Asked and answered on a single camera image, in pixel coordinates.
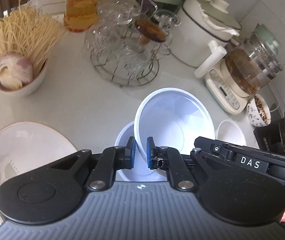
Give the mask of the translucent plastic bowl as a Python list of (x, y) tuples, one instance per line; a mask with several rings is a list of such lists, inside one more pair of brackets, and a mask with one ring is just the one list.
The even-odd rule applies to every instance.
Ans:
[[(134, 136), (134, 122), (127, 124), (118, 134), (115, 141), (116, 146), (126, 146), (130, 137)], [(135, 182), (153, 182), (166, 181), (167, 178), (159, 174), (156, 170), (150, 170), (139, 152), (138, 147), (135, 150), (134, 168), (131, 170), (118, 170), (116, 179), (119, 181), (135, 181)]]
[(147, 138), (156, 146), (176, 148), (189, 155), (198, 137), (215, 139), (215, 128), (205, 106), (191, 93), (179, 88), (162, 88), (147, 95), (134, 119), (134, 137), (147, 161)]

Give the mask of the white ceramic bowl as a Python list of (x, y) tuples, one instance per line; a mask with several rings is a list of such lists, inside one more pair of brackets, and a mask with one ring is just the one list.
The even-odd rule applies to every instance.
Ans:
[(247, 142), (245, 136), (234, 121), (232, 120), (223, 120), (218, 128), (215, 130), (216, 140), (228, 142), (231, 144), (246, 146)]

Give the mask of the white leaf plate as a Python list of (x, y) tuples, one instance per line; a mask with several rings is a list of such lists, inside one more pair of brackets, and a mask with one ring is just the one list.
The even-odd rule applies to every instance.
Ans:
[(10, 124), (0, 130), (0, 185), (76, 151), (64, 135), (45, 124)]

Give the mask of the cup with tea leaves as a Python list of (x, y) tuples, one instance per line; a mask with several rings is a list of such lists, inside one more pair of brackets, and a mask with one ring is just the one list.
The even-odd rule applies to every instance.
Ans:
[(247, 119), (255, 127), (266, 127), (271, 124), (269, 107), (260, 94), (255, 94), (246, 106)]

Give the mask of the glass kettle on base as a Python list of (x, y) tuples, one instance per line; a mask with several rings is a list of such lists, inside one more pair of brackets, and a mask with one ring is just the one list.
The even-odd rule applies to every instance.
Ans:
[(255, 30), (209, 70), (205, 84), (221, 108), (232, 115), (282, 71), (280, 43), (265, 26)]

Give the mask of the bowl with garlic and noodles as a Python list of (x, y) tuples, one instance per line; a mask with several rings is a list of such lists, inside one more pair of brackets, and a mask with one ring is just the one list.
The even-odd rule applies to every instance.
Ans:
[(0, 91), (7, 95), (24, 96), (34, 92), (42, 83), (46, 63), (32, 65), (24, 56), (9, 54), (0, 59)]

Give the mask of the white electric cooking pot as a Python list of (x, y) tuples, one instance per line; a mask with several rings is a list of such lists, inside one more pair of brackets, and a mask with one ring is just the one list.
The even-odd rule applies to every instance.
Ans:
[(180, 25), (172, 29), (172, 55), (201, 71), (218, 63), (225, 45), (242, 29), (228, 6), (225, 0), (186, 0), (177, 13)]

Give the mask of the red lid plastic jar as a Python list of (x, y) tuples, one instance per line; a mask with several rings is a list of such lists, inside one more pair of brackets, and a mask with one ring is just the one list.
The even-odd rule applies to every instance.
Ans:
[(98, 20), (97, 6), (99, 0), (66, 0), (64, 25), (75, 33), (89, 29)]

